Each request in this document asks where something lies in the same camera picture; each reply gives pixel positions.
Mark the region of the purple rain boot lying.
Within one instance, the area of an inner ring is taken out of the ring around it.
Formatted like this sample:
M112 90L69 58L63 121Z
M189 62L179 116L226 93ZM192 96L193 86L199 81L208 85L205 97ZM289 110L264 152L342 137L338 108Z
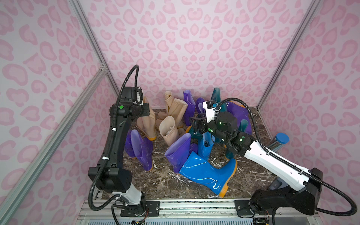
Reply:
M196 103L192 97L190 90L185 90L183 92L183 97L184 97L184 101L187 103L187 108L186 108L183 118L184 118L185 124L187 126L190 126L191 122L190 122L189 118L193 117L195 114Z

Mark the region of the blue rain boot lying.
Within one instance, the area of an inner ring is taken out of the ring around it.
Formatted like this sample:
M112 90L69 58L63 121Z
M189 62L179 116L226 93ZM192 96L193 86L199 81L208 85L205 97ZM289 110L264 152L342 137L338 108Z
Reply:
M193 182L208 187L219 197L224 197L228 190L228 182L234 176L237 165L238 162L231 159L222 168L215 168L193 152L180 169L180 174Z

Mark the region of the right aluminium corner post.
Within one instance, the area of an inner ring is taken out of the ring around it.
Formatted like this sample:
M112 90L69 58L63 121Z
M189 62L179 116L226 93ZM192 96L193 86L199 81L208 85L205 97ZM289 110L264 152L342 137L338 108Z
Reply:
M296 32L294 33L293 37L291 38L290 44L284 52L278 67L276 68L268 86L265 89L263 96L261 97L259 104L257 105L256 109L260 111L260 109L265 105L265 101L270 96L271 90L274 88L277 80L281 76L285 66L291 59L292 54L294 53L296 47L298 46L302 36L304 35L305 31L309 27L310 23L312 22L313 18L316 16L317 11L322 5L321 0L312 0L309 8L307 9L301 23L299 24Z

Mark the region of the dark green rain boot front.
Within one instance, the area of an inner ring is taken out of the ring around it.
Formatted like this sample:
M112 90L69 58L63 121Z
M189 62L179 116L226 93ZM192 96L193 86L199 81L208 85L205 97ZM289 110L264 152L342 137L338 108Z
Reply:
M250 138L251 135L245 131L248 127L248 121L243 119L237 129L233 129L234 121L221 121L217 120L216 130L213 133L226 148L226 159L230 160L235 155L244 156L249 151L250 145L253 140Z

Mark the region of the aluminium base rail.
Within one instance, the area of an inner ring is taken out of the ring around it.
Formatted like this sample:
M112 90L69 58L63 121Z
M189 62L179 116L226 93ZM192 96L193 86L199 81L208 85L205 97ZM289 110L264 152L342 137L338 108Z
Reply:
M85 202L77 225L266 225L272 224L271 211L254 214L245 209L248 199L163 199L151 200L153 211L130 216L124 210L92 211Z

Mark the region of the aluminium corner frame post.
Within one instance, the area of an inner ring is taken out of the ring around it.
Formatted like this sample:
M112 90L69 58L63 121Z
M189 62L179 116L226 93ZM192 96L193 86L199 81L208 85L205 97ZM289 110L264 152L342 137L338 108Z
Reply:
M75 223L115 93L83 1L1 1L1 224Z

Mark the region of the blue rain boot upright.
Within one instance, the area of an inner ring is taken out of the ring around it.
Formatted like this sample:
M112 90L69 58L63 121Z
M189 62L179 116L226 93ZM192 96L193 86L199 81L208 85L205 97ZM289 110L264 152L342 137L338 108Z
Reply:
M215 143L215 137L206 132L202 134L202 138L198 141L198 155L204 160L208 160Z

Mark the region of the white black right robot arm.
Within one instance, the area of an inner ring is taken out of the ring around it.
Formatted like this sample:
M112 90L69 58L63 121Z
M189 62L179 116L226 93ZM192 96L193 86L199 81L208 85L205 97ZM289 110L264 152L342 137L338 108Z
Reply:
M223 112L221 107L233 98L220 103L205 101L204 113L200 117L191 117L194 130L201 134L209 133L219 139L227 151L252 160L277 175L287 185L274 190L256 190L249 201L249 207L255 213L268 209L290 207L306 214L314 215L322 191L323 173L311 170L283 158L265 147L259 135L255 137L238 129L238 120L230 112Z

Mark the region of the blue capped clear bottle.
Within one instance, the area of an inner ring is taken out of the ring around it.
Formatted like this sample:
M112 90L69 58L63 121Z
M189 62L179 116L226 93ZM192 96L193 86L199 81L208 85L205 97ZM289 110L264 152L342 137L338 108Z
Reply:
M277 133L267 145L267 147L273 152L278 152L285 144L289 143L289 141L290 139L287 134Z

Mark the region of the dark green rain boot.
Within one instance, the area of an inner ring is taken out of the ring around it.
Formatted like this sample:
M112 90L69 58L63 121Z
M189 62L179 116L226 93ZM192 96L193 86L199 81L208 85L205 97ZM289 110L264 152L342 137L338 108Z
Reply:
M237 129L233 129L234 121L221 121L217 120L216 130L213 133L226 148L226 159L230 160L235 155L244 156L249 151L250 145L253 140L250 138L251 135L245 131L248 127L248 121L243 119Z
M221 102L221 90L220 88L214 88L212 96L211 96L211 101L214 101L215 104L218 104ZM221 112L226 112L227 111L227 105L226 103L221 105Z

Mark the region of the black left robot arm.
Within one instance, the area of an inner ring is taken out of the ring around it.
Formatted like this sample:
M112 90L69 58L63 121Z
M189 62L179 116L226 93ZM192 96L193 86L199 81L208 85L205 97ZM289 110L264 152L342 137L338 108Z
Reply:
M93 182L88 196L91 210L100 211L111 204L112 210L125 209L136 216L146 212L145 197L132 185L131 171L123 168L123 153L132 121L149 114L149 105L143 102L141 87L125 87L110 107L110 126L104 151L97 165L88 170ZM104 204L95 206L95 188L113 195Z

